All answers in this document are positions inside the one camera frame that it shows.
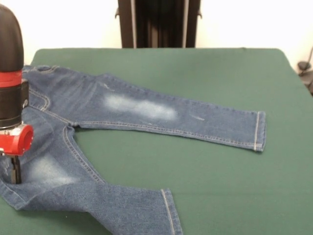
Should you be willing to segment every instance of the jeans hem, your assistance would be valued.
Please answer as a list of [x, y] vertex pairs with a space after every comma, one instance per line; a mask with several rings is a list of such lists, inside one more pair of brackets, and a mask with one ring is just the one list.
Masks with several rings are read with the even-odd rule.
[[171, 235], [183, 235], [178, 212], [175, 207], [174, 199], [171, 191], [167, 189], [162, 189], [162, 196], [164, 203], [167, 209], [170, 226], [171, 226]]
[[20, 210], [25, 204], [25, 200], [12, 190], [5, 182], [0, 178], [0, 195], [4, 201], [7, 202], [16, 210]]
[[254, 151], [264, 151], [266, 142], [266, 114], [265, 112], [258, 112], [254, 136]]

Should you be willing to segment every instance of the white wall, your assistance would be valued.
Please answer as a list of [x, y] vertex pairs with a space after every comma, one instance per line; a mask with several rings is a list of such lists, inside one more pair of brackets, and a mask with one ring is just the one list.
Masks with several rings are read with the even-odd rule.
[[[17, 16], [25, 63], [54, 47], [121, 48], [117, 0], [0, 0]], [[313, 46], [313, 1], [201, 0], [196, 47], [274, 47], [296, 70]]]

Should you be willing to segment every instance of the jeans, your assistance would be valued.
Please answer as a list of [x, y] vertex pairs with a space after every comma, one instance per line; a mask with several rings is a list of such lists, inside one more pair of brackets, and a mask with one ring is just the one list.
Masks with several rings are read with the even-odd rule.
[[161, 94], [111, 74], [25, 66], [34, 128], [21, 157], [22, 181], [10, 183], [9, 158], [0, 158], [0, 194], [16, 210], [88, 212], [112, 234], [181, 235], [171, 191], [106, 182], [76, 142], [76, 127], [145, 131], [262, 152], [265, 113], [240, 111]]

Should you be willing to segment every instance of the green table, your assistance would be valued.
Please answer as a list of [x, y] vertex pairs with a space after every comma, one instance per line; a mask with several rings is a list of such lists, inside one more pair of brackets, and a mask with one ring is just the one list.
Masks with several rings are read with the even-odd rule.
[[[110, 72], [159, 92], [264, 110], [263, 153], [160, 134], [79, 130], [109, 182], [169, 187], [186, 235], [312, 235], [312, 97], [276, 49], [43, 49], [33, 65]], [[109, 234], [86, 213], [14, 211], [0, 234]]]

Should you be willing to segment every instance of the seam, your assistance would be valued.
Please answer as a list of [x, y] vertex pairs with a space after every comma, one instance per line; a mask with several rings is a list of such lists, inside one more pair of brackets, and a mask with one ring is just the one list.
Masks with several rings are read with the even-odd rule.
[[46, 113], [46, 114], [49, 114], [49, 115], [51, 115], [51, 116], [53, 116], [53, 117], [55, 117], [55, 118], [57, 118], [58, 120], [60, 120], [60, 121], [62, 121], [62, 122], [64, 122], [64, 123], [66, 123], [66, 124], [72, 123], [72, 121], [70, 121], [70, 120], [68, 120], [68, 119], [66, 119], [66, 118], [63, 118], [63, 117], [61, 117], [61, 116], [55, 114], [54, 112], [51, 112], [51, 111], [48, 111], [48, 110], [45, 110], [45, 111], [43, 111], [43, 112]]
[[257, 142], [257, 138], [258, 138], [259, 119], [260, 119], [260, 112], [258, 112], [258, 114], [256, 116], [256, 125], [255, 125], [255, 133], [254, 133], [254, 151], [256, 151], [256, 142]]
[[212, 140], [212, 141], [220, 141], [221, 143], [232, 143], [232, 144], [239, 144], [239, 145], [244, 145], [244, 146], [256, 146], [256, 147], [261, 147], [261, 143], [250, 143], [250, 142], [240, 142], [240, 141], [233, 141], [229, 139], [222, 139], [219, 137], [215, 136], [206, 136], [206, 135], [200, 135], [200, 134], [195, 134], [192, 132], [186, 132], [178, 129], [167, 129], [167, 128], [160, 128], [160, 127], [155, 127], [155, 126], [149, 126], [149, 125], [139, 125], [139, 124], [131, 124], [131, 123], [124, 123], [124, 122], [101, 122], [101, 121], [82, 121], [78, 122], [77, 124], [94, 124], [94, 125], [110, 125], [110, 126], [128, 126], [128, 127], [139, 127], [139, 128], [145, 128], [145, 129], [150, 129], [150, 130], [158, 130], [158, 131], [164, 131], [168, 133], [174, 133], [174, 134], [184, 134], [189, 137], [199, 137], [203, 138], [204, 140]]
[[165, 203], [165, 206], [166, 206], [167, 214], [168, 214], [168, 217], [169, 217], [169, 220], [170, 220], [170, 225], [171, 225], [172, 235], [175, 235], [175, 230], [174, 230], [173, 219], [172, 219], [172, 217], [171, 217], [170, 208], [169, 208], [169, 206], [168, 206], [168, 202], [167, 202], [167, 199], [166, 199], [166, 196], [165, 196], [164, 190], [162, 190], [162, 189], [161, 189], [161, 192], [162, 192], [162, 196], [163, 196], [164, 203]]
[[8, 185], [6, 185], [6, 183], [2, 180], [2, 179], [0, 179], [0, 181], [1, 181], [1, 184], [5, 187], [5, 188], [7, 188], [10, 192], [12, 192], [14, 195], [16, 195], [18, 198], [20, 198], [24, 203], [26, 203], [26, 201], [17, 193], [17, 192], [15, 192], [13, 189], [11, 189]]
[[71, 144], [68, 134], [67, 134], [67, 126], [63, 128], [63, 140], [67, 147], [69, 148], [72, 156], [78, 161], [78, 163], [82, 166], [82, 168], [94, 179], [97, 183], [102, 181], [105, 183], [97, 174], [88, 166], [88, 164], [84, 161], [84, 159], [80, 156], [80, 154], [76, 151], [75, 147]]
[[32, 108], [34, 108], [34, 109], [40, 110], [40, 111], [44, 112], [45, 114], [48, 114], [48, 115], [50, 115], [50, 116], [53, 116], [54, 118], [60, 120], [61, 122], [64, 122], [64, 123], [66, 123], [66, 124], [69, 124], [69, 123], [72, 124], [72, 121], [67, 120], [66, 118], [63, 118], [63, 117], [61, 117], [61, 116], [55, 114], [54, 112], [51, 112], [51, 111], [48, 111], [48, 110], [44, 110], [44, 111], [43, 111], [43, 110], [41, 110], [40, 107], [33, 106], [33, 105], [29, 105], [29, 106], [32, 107]]
[[47, 96], [45, 96], [43, 94], [40, 94], [40, 93], [38, 93], [37, 91], [34, 91], [31, 88], [29, 89], [29, 92], [45, 101], [45, 105], [40, 109], [41, 111], [45, 111], [49, 107], [50, 99]]

